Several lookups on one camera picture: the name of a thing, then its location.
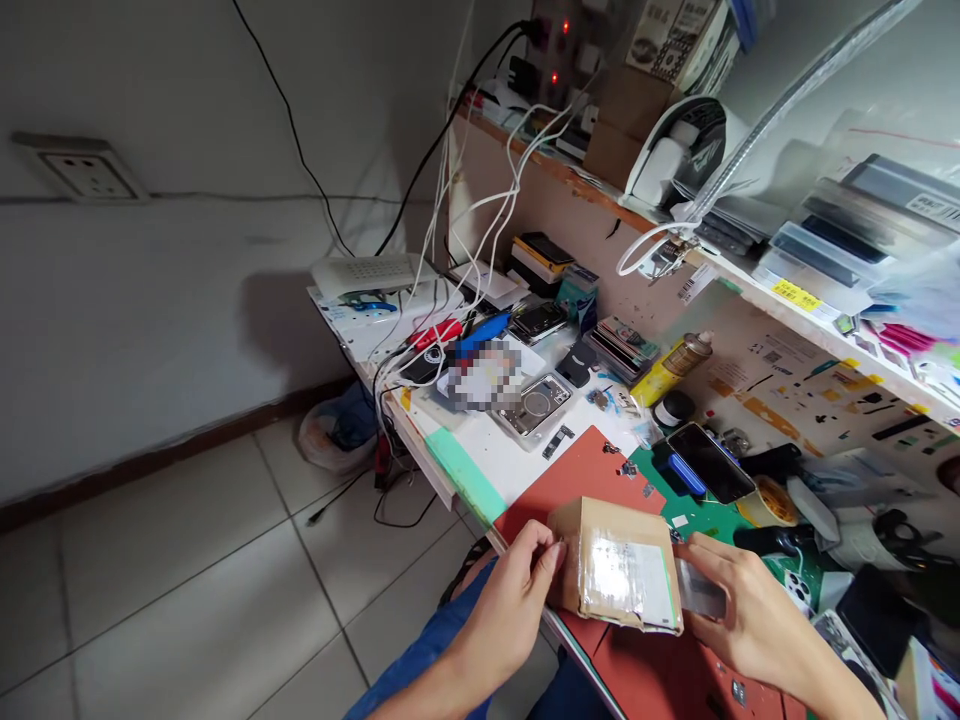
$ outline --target white plastic bag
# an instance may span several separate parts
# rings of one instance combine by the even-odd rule
[[[377,444],[377,434],[374,433],[360,447],[344,452],[330,439],[339,416],[336,399],[316,405],[300,423],[299,443],[308,462],[337,475],[346,475],[367,462]]]

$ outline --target floor tile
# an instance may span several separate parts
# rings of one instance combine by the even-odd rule
[[[68,510],[74,642],[90,640],[285,517],[249,436]]]
[[[0,693],[68,650],[56,522],[0,536]]]
[[[473,513],[468,512],[466,515],[464,515],[463,522],[470,531],[470,534],[473,535],[473,537],[477,540],[487,534],[487,531],[483,529],[483,525],[480,524],[480,521],[477,520]]]
[[[366,690],[341,633],[251,720],[340,720]]]
[[[74,720],[70,690],[70,658],[0,697],[3,720]]]
[[[557,656],[542,637],[537,637],[530,658],[497,690],[490,703],[488,720],[523,720],[543,695],[557,672]]]
[[[330,505],[313,527],[306,527],[307,518],[329,500],[320,500],[295,517],[337,617],[344,625],[457,522],[456,514],[436,500],[416,527],[384,527],[373,520],[381,497],[385,499],[379,517],[404,524],[415,522],[436,495],[419,474],[412,485],[401,480],[386,496],[377,493],[373,478],[366,476]]]
[[[303,459],[297,446],[302,419],[299,415],[285,418],[256,432],[263,455],[292,514],[352,477],[340,477]]]
[[[371,683],[420,635],[473,543],[467,529],[456,523],[347,626]]]
[[[337,632],[285,522],[81,648],[81,716],[247,718]]]

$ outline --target smartphone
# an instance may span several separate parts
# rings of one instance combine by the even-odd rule
[[[753,479],[696,423],[687,423],[666,442],[721,504],[728,505],[757,489]]]
[[[531,340],[536,340],[543,333],[563,325],[566,321],[566,311],[561,310],[553,303],[528,310],[513,319],[514,325]]]

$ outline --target cardboard box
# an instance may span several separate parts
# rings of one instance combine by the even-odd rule
[[[649,0],[624,61],[687,95],[715,96],[739,49],[723,0]]]
[[[670,83],[628,67],[611,70],[583,168],[620,190],[660,116],[683,99]]]
[[[556,597],[562,607],[644,632],[683,633],[666,520],[581,497],[552,512],[547,522],[567,543]]]
[[[633,164],[640,156],[643,141],[634,140],[616,128],[598,122],[583,159],[583,169],[626,191]]]

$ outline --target yellow spray can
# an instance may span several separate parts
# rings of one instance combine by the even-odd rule
[[[680,342],[657,360],[634,385],[630,394],[641,405],[651,407],[674,385],[693,372],[713,354],[713,333],[709,330],[694,335],[687,333]]]

